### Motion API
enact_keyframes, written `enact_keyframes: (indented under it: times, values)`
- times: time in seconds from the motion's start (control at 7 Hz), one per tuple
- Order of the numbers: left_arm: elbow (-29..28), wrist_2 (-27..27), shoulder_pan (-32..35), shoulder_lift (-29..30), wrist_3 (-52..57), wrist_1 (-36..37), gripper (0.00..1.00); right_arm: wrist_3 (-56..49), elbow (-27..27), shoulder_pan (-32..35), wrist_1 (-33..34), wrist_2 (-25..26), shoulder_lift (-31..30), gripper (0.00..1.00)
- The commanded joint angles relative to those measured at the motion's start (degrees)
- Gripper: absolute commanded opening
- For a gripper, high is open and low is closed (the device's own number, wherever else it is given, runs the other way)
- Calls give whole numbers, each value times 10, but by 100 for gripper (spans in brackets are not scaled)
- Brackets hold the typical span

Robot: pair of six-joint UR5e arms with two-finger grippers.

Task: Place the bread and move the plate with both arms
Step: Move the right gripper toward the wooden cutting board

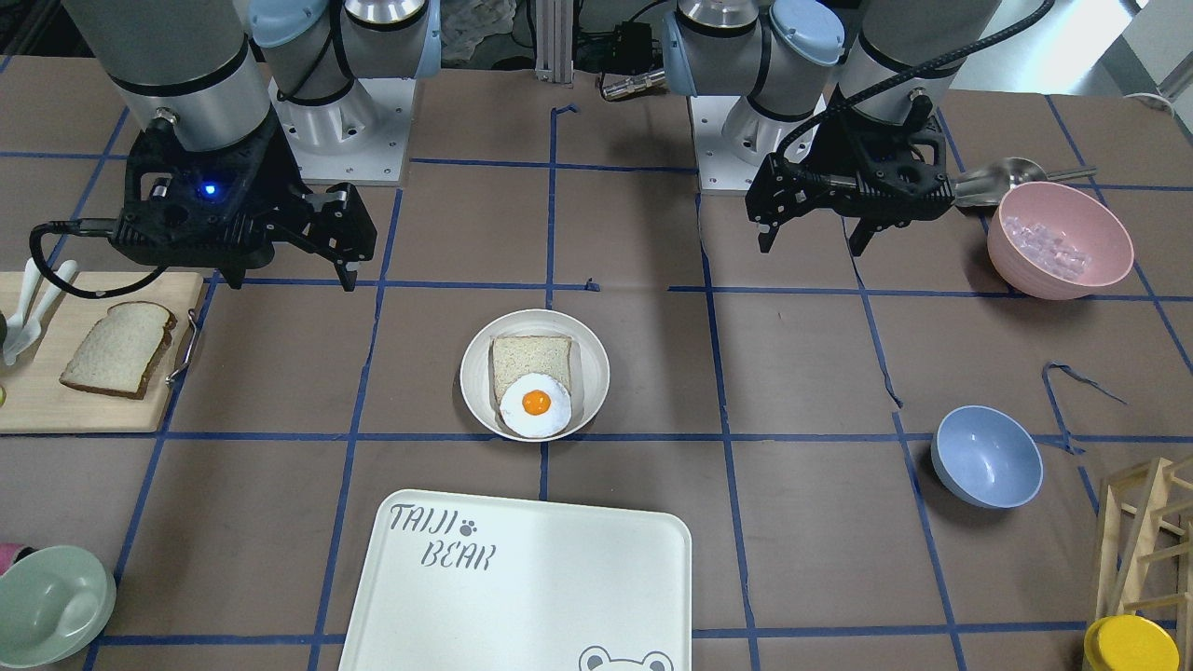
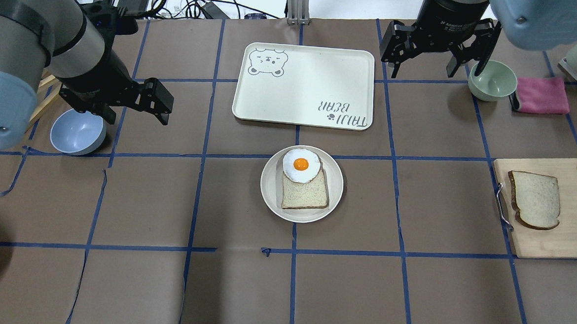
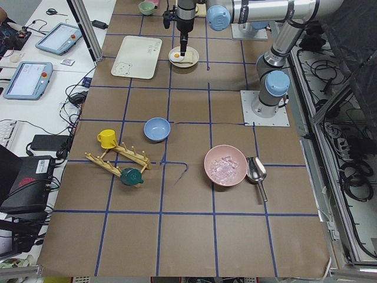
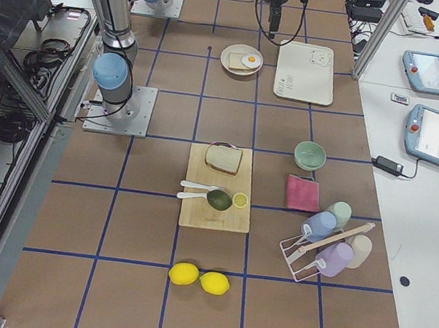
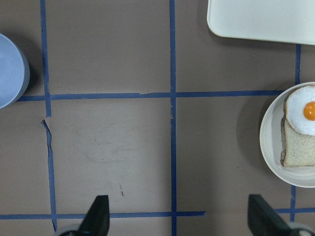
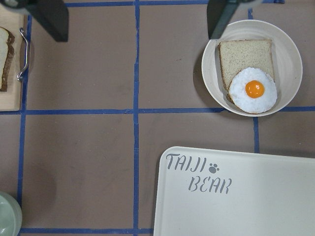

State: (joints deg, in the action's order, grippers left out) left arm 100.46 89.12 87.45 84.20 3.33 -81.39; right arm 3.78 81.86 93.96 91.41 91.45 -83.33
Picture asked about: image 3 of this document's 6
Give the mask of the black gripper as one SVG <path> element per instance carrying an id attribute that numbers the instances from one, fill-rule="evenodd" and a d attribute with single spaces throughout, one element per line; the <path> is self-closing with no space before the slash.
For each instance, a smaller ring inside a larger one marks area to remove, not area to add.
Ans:
<path id="1" fill-rule="evenodd" d="M 187 31 L 180 32 L 180 55 L 185 56 L 185 45 L 188 43 L 189 33 Z"/>

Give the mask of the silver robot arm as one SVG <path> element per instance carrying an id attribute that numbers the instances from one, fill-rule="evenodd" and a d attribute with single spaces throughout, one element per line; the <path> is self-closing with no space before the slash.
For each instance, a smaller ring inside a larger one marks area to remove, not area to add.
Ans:
<path id="1" fill-rule="evenodd" d="M 230 24 L 277 21 L 283 27 L 269 51 L 257 61 L 261 83 L 252 110 L 259 116 L 272 117 L 290 85 L 281 71 L 286 57 L 310 21 L 334 13 L 342 1 L 207 1 L 207 20 L 211 29 L 222 31 Z"/>
<path id="2" fill-rule="evenodd" d="M 176 9 L 177 29 L 180 31 L 180 55 L 185 56 L 189 32 L 193 30 L 196 13 L 194 0 L 178 0 Z"/>

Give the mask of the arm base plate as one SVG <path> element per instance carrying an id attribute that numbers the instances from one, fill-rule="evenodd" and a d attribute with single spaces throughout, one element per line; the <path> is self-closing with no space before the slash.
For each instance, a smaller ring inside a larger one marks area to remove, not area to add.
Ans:
<path id="1" fill-rule="evenodd" d="M 268 22 L 247 22 L 231 24 L 232 36 L 236 40 L 267 41 Z"/>
<path id="2" fill-rule="evenodd" d="M 260 91 L 242 90 L 241 102 L 246 126 L 289 127 L 289 119 L 283 99 L 277 106 L 266 106 L 259 100 Z"/>

